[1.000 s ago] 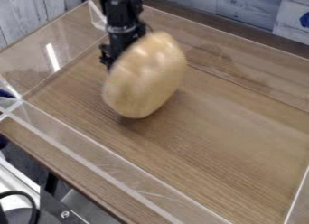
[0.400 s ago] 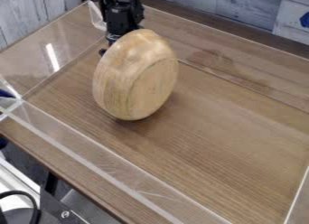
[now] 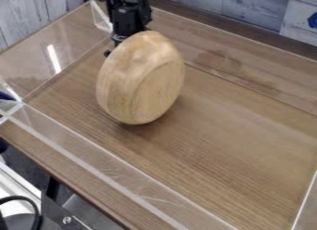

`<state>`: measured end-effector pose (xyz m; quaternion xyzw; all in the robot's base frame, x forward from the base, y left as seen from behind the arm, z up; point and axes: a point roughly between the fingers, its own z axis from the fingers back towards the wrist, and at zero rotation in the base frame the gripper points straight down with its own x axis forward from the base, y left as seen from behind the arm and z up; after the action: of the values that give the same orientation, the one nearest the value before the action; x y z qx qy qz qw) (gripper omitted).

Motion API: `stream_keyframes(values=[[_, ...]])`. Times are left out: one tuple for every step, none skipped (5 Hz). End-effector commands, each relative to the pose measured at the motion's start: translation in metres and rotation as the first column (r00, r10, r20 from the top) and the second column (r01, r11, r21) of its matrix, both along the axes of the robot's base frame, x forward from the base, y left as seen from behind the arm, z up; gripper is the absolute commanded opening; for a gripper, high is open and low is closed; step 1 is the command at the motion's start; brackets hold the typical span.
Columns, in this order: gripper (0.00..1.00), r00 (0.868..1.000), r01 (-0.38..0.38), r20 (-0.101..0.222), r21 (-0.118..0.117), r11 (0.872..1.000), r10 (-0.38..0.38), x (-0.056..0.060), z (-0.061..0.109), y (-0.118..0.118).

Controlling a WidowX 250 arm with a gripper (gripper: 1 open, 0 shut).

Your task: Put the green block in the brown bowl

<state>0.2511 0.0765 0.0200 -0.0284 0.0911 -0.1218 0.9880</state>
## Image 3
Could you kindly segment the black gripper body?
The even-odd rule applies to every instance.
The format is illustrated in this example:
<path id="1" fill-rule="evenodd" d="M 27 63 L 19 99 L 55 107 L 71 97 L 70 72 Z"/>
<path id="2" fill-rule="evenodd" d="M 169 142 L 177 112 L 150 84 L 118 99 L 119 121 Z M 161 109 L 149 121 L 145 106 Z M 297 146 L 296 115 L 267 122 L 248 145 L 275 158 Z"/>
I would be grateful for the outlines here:
<path id="1" fill-rule="evenodd" d="M 114 42 L 114 45 L 118 46 L 122 43 L 122 41 L 129 37 L 130 37 L 130 34 L 129 35 L 121 35 L 119 33 L 113 33 L 111 34 L 111 40 Z M 111 54 L 111 51 L 107 50 L 105 52 L 105 57 L 107 58 L 110 56 L 110 54 Z"/>

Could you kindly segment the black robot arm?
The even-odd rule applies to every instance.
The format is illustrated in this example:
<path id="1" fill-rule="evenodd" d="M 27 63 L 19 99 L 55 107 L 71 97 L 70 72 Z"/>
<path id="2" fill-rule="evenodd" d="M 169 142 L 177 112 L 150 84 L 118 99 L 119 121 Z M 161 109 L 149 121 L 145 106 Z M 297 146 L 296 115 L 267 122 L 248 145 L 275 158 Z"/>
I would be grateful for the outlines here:
<path id="1" fill-rule="evenodd" d="M 106 5 L 113 25 L 111 40 L 118 46 L 131 35 L 147 31 L 153 9 L 149 0 L 106 0 Z"/>

